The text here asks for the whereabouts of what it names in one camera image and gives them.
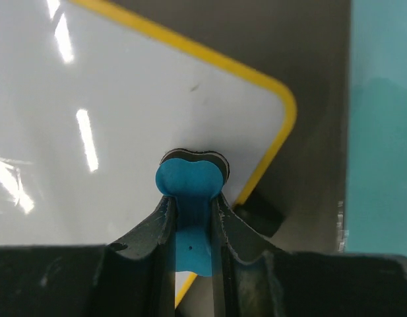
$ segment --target yellow border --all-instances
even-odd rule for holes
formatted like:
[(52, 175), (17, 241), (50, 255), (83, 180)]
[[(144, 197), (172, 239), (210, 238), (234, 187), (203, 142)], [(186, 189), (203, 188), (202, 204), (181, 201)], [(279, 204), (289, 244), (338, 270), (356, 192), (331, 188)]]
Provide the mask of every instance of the yellow border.
[[(188, 38), (185, 38), (168, 28), (161, 26), (147, 18), (128, 11), (123, 7), (120, 7), (114, 3), (110, 3), (105, 0), (71, 0), (73, 3), (86, 7), (92, 11), (95, 11), (105, 17), (117, 21), (125, 26), (134, 28), (135, 30), (146, 34), (152, 38), (157, 39), (160, 42), (173, 46), (189, 55), (197, 57), (207, 63), (211, 63), (229, 73), (233, 73), (239, 77), (244, 78), (250, 83), (261, 86), (265, 89), (271, 90), (277, 94), (283, 101), (285, 106), (285, 120), (282, 124), (276, 139), (272, 142), (266, 154), (257, 165), (255, 171), (247, 181), (243, 191), (239, 194), (234, 204), (242, 204), (250, 196), (250, 193), (256, 187), (257, 183), (265, 173), (269, 164), (272, 162), (275, 154), (279, 151), (282, 144), (285, 142), (287, 136), (290, 134), (297, 117), (296, 101), (290, 90), (282, 84), (280, 81), (273, 79), (267, 75), (264, 75), (238, 61), (224, 56), (202, 44), (194, 42)], [(193, 281), (196, 279), (196, 274), (191, 273), (186, 282), (183, 284), (180, 292), (175, 297), (175, 307), (181, 302), (184, 295), (190, 288)]]

